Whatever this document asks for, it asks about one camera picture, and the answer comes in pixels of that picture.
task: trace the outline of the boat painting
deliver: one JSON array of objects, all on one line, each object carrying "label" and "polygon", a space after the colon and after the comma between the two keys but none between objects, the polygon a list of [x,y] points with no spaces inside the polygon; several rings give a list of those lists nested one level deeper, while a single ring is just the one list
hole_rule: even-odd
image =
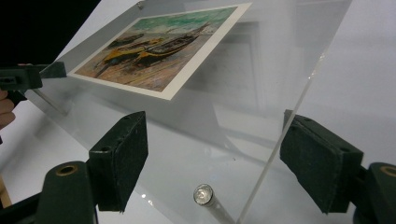
[{"label": "boat painting", "polygon": [[69,76],[171,100],[249,6],[140,18]]}]

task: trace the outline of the white surface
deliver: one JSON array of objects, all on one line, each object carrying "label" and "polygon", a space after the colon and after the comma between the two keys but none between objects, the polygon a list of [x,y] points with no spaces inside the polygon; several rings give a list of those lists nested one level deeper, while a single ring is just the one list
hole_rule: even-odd
[{"label": "white surface", "polygon": [[[116,5],[109,2],[101,4]],[[396,107],[394,11],[396,4],[391,0],[352,2],[321,72],[298,111],[363,150],[364,166],[373,161],[396,162],[396,118],[392,113]],[[12,202],[39,192],[51,167],[87,159],[84,147],[30,103],[21,103],[15,112],[17,120],[1,131],[5,143],[0,146],[0,172]],[[148,205],[149,197],[140,201],[139,197],[134,193],[122,217],[100,214],[100,223],[170,222]],[[276,161],[246,223],[352,223],[353,209],[350,206],[346,215],[322,215],[294,175]]]}]

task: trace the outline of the white border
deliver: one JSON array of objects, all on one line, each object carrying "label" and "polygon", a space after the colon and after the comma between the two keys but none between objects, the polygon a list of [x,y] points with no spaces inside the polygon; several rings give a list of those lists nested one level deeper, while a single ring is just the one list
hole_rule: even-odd
[{"label": "white border", "polygon": [[[186,83],[186,81],[190,78],[190,76],[194,73],[194,71],[199,67],[199,65],[204,61],[204,59],[209,55],[209,53],[215,48],[215,46],[220,42],[220,40],[227,35],[227,33],[231,30],[231,28],[238,22],[241,16],[248,10],[251,3],[239,4],[239,5],[232,5],[227,7],[213,7],[213,8],[206,8],[201,10],[194,10],[194,11],[186,11],[181,13],[172,13],[172,14],[165,14],[153,17],[142,17],[136,19],[130,25],[128,25],[125,29],[120,31],[117,35],[113,38],[108,40],[101,48],[99,48],[96,52],[90,55],[87,59],[85,59],[82,63],[80,63],[76,68],[74,68],[69,74],[69,77],[76,77],[86,81],[114,87],[117,89],[122,89],[125,91],[132,91],[148,96],[153,96],[157,98],[161,98],[164,100],[172,100],[172,98],[176,95],[176,93],[181,89],[181,87]],[[222,9],[228,7],[236,7],[236,10],[229,16],[229,18],[219,27],[219,29],[201,46],[201,48],[192,56],[192,58],[187,62],[187,64],[178,72],[178,74],[173,78],[173,80],[165,87],[165,89],[161,92],[159,91],[151,91],[147,89],[137,88],[133,86],[127,86],[116,82],[105,81],[102,79],[94,78],[94,77],[85,77],[83,75],[76,74],[76,71],[85,65],[90,59],[95,57],[98,53],[100,53],[104,48],[106,48],[111,42],[117,39],[120,35],[124,34],[128,29],[130,29],[133,25],[135,25],[138,21],[142,19],[149,19],[149,18],[156,18],[162,16],[172,16],[172,15],[180,15],[180,14],[187,14],[193,12],[200,12],[200,11],[208,11],[208,10],[215,10],[215,9]]]}]

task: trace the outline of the brass ring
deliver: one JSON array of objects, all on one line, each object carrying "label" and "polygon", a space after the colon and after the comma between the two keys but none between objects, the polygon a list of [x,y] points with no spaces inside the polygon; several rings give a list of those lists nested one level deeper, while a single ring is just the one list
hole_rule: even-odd
[{"label": "brass ring", "polygon": [[56,171],[56,175],[58,176],[65,176],[65,175],[71,175],[75,173],[78,170],[78,167],[76,165],[66,165],[64,167],[59,168]]},{"label": "brass ring", "polygon": [[396,177],[396,167],[393,166],[381,166],[380,170],[386,175]]}]

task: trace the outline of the postcard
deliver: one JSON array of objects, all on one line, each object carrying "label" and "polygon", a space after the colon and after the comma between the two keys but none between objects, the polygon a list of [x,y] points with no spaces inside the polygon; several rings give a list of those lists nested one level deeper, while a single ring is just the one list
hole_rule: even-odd
[{"label": "postcard", "polygon": [[69,76],[172,100],[250,5],[139,18]]}]

